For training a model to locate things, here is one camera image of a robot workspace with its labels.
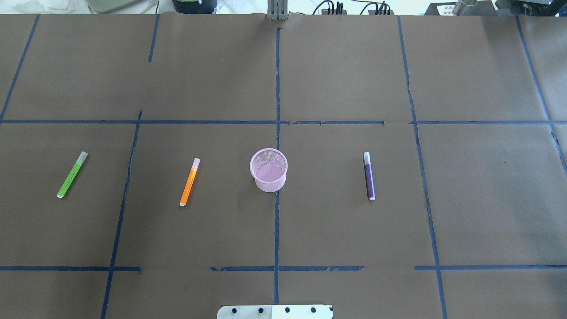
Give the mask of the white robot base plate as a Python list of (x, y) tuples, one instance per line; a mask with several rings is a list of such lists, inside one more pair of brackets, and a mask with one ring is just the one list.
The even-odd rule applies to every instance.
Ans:
[(217, 319), (333, 319), (330, 305), (227, 305), (217, 312)]

